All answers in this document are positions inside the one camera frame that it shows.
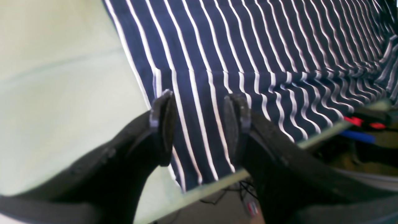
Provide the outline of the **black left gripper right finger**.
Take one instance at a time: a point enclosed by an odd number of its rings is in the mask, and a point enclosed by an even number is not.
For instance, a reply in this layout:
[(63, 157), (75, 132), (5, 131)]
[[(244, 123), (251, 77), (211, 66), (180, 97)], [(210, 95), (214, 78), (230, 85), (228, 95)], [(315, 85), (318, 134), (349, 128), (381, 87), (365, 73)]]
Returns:
[(266, 224), (396, 224), (397, 192), (336, 172), (298, 147), (247, 99), (224, 98), (230, 161), (254, 181)]

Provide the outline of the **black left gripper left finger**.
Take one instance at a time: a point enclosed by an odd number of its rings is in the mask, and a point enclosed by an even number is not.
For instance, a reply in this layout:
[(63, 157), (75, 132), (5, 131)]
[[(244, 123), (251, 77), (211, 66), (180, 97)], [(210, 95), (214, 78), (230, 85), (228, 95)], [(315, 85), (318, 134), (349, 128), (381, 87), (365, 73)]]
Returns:
[(2, 224), (132, 224), (145, 183), (172, 157), (177, 109), (165, 90), (149, 111), (43, 184), (1, 196)]

